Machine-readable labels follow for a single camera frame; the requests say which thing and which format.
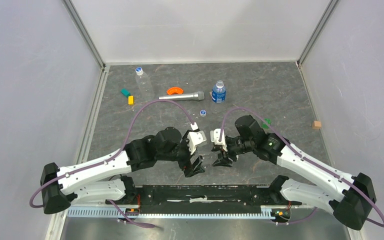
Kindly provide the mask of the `blue-white Pocari bottle cap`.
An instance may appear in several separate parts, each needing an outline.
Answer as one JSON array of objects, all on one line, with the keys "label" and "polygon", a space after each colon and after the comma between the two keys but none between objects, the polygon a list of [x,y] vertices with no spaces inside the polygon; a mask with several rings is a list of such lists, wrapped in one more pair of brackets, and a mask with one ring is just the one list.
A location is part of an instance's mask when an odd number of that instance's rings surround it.
[{"label": "blue-white Pocari bottle cap", "polygon": [[205,117],[207,115],[207,111],[202,109],[200,112],[199,112],[200,116],[201,117]]}]

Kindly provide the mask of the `blue labelled Pocari bottle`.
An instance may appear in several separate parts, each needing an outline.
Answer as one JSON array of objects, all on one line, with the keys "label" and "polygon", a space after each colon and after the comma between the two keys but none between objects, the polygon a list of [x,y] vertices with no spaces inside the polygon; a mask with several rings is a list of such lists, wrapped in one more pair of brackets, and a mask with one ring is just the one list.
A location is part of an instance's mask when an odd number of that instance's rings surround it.
[{"label": "blue labelled Pocari bottle", "polygon": [[223,103],[226,99],[226,86],[222,80],[218,80],[212,88],[211,99],[214,103]]}]

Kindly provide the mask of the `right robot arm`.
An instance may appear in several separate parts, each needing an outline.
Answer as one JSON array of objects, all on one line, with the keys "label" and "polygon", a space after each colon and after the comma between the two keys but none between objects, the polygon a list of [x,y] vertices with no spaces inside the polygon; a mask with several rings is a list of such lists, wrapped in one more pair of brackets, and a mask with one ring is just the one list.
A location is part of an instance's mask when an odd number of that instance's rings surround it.
[{"label": "right robot arm", "polygon": [[269,199],[275,204],[284,201],[312,205],[333,215],[346,227],[359,231],[369,220],[377,201],[372,179],[335,169],[306,154],[284,137],[265,132],[251,116],[235,121],[239,133],[229,137],[220,128],[210,132],[213,151],[218,151],[213,166],[232,167],[240,155],[253,153],[259,159],[293,171],[311,183],[301,183],[279,175],[269,189]]}]

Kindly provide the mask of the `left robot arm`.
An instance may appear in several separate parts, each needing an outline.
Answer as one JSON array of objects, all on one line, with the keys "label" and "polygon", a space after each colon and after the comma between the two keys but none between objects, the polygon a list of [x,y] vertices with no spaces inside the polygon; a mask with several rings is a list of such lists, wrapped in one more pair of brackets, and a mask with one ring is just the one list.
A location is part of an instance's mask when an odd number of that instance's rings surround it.
[{"label": "left robot arm", "polygon": [[40,179],[41,208],[51,215],[79,203],[122,200],[131,204],[137,190],[126,174],[152,168],[158,161],[176,162],[187,178],[203,173],[201,157],[191,159],[206,142],[205,133],[199,129],[181,135],[176,128],[167,127],[85,163],[65,167],[48,163]]}]

